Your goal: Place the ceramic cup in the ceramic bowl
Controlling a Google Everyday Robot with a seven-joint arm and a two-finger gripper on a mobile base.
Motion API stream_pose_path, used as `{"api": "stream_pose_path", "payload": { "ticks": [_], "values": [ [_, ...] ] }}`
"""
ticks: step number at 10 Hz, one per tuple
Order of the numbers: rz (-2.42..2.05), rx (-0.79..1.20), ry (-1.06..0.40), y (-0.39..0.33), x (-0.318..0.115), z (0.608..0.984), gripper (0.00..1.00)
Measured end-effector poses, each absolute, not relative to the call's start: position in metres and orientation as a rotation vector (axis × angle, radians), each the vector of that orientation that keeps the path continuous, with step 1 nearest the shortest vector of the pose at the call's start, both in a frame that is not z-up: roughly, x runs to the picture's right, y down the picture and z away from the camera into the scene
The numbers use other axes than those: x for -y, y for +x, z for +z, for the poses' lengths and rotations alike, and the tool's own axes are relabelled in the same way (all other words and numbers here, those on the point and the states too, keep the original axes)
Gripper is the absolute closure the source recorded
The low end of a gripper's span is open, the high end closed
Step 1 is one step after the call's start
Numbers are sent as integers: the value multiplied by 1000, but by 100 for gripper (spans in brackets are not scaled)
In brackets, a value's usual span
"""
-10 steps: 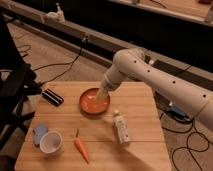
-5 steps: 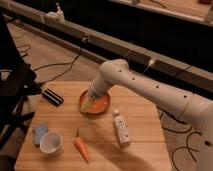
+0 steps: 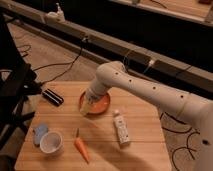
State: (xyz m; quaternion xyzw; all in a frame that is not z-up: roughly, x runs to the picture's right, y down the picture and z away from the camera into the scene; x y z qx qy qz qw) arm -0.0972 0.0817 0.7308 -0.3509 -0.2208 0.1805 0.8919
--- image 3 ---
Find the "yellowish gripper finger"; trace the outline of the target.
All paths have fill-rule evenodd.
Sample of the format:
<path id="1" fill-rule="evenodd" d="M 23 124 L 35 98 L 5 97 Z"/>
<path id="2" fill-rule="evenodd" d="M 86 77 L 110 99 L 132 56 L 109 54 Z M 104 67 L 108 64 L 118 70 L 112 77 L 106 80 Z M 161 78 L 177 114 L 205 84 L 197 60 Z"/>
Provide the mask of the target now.
<path id="1" fill-rule="evenodd" d="M 87 114 L 90 113 L 90 110 L 92 109 L 93 103 L 88 100 L 87 98 L 82 99 L 81 107 L 80 107 L 80 113 L 83 116 L 86 116 Z"/>

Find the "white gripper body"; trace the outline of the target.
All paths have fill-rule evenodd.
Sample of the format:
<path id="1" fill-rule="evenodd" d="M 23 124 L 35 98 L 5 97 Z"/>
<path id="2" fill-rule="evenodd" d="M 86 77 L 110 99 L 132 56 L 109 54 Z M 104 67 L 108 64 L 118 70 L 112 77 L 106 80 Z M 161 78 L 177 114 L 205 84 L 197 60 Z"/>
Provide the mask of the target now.
<path id="1" fill-rule="evenodd" d="M 98 80 L 93 80 L 89 87 L 86 89 L 85 97 L 87 101 L 92 104 L 98 102 L 108 91 L 108 88 L 99 82 Z"/>

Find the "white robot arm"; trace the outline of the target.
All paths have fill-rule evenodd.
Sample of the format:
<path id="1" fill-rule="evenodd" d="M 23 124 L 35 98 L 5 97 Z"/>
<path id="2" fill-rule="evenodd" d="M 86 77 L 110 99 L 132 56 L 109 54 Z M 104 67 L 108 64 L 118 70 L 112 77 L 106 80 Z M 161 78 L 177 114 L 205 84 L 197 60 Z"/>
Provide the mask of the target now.
<path id="1" fill-rule="evenodd" d="M 97 68 L 80 112 L 87 115 L 92 104 L 112 87 L 128 91 L 198 130 L 200 142 L 194 171 L 213 171 L 213 100 L 131 76 L 122 62 L 113 61 Z"/>

